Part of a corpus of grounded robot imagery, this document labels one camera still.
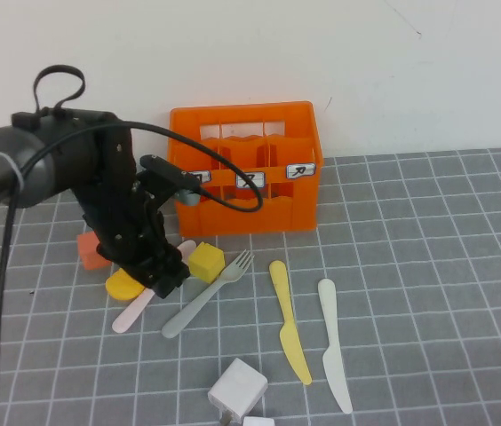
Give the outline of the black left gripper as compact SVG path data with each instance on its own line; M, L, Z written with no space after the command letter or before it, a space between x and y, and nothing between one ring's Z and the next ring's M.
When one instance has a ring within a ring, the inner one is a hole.
M183 256L165 238L154 200L135 177L83 185L82 208L99 239L99 253L121 267L122 291L143 291L146 286L134 278L150 278L150 288L165 298L190 277Z

